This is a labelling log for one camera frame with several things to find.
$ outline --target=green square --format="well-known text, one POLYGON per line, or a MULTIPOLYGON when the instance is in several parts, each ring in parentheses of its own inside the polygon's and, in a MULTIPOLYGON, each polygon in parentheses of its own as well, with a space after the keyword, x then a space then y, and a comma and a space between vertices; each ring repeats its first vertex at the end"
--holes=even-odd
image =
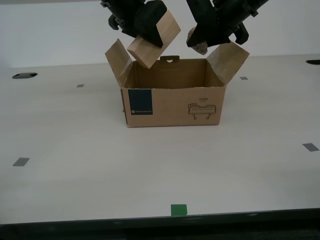
POLYGON ((172 204, 171 205, 171 216, 186 216, 187 205, 186 204, 172 204))

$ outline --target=open cardboard box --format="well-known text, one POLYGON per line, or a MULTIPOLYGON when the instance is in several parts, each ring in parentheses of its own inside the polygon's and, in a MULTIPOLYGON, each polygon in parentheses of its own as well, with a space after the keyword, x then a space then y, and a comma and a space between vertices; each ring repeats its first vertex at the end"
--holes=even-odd
POLYGON ((129 127, 218 125, 227 84, 249 53, 231 42, 206 59, 162 56, 148 69, 118 39, 105 56, 121 88, 129 127))

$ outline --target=wooden block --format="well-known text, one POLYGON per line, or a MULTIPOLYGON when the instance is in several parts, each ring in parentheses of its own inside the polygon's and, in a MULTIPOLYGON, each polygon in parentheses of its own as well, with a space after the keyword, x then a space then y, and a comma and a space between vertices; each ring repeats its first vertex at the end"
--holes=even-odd
POLYGON ((180 33, 181 29, 169 10, 156 24, 163 46, 157 47, 144 40, 142 37, 136 37, 130 46, 128 52, 145 68, 151 68, 161 54, 166 50, 170 43, 180 33))

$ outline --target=white table surface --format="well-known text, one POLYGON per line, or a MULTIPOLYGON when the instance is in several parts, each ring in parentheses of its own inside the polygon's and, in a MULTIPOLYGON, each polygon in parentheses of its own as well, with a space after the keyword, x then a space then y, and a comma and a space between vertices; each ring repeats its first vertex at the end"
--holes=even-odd
POLYGON ((317 58, 249 58, 218 126, 126 127, 107 64, 1 71, 0 224, 319 208, 317 58))

